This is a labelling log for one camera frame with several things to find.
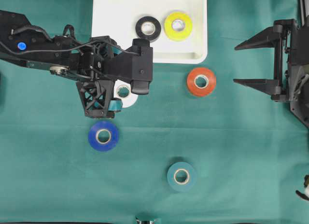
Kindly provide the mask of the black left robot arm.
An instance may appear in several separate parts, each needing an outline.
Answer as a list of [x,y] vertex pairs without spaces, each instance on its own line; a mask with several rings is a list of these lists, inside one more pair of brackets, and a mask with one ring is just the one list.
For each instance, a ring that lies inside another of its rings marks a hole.
[[104,61],[115,56],[115,46],[108,36],[81,43],[72,25],[51,37],[23,14],[0,13],[1,60],[75,81],[86,117],[114,118],[122,109],[122,101],[114,97],[115,81],[103,69]]

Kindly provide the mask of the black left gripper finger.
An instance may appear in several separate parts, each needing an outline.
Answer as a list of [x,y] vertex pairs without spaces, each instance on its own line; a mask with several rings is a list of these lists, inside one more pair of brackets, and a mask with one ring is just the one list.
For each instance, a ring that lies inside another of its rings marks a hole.
[[112,47],[112,51],[115,56],[122,53],[122,51],[116,47]]
[[109,103],[108,111],[120,112],[122,110],[123,103],[121,99],[112,99]]

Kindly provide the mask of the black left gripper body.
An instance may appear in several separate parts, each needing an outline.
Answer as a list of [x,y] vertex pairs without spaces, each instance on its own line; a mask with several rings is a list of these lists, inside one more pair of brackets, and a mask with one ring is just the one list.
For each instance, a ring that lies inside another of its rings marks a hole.
[[85,116],[111,119],[120,109],[112,111],[110,104],[120,100],[113,97],[115,80],[105,75],[104,61],[114,57],[112,46],[116,42],[109,36],[91,38],[90,42],[78,49],[77,67],[70,70],[70,76],[76,80]]

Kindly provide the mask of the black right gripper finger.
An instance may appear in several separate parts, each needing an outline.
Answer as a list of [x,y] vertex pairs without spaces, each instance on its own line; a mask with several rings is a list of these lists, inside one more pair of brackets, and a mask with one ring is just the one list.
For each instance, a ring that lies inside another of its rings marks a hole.
[[234,49],[272,48],[275,47],[277,42],[287,40],[289,33],[291,35],[289,47],[296,49],[297,21],[295,19],[276,20],[273,26],[267,27],[250,39],[237,45]]
[[233,81],[270,95],[273,101],[290,101],[278,79],[234,79]]

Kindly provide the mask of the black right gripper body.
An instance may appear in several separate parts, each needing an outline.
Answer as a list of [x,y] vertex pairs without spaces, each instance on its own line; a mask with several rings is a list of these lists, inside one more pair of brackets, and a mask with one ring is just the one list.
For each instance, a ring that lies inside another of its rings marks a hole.
[[286,88],[280,95],[274,95],[277,102],[289,102],[290,111],[302,124],[309,126],[309,25],[302,27],[296,20],[276,20],[281,25],[282,37],[290,37],[290,45],[284,49],[288,54],[288,70],[285,72]]

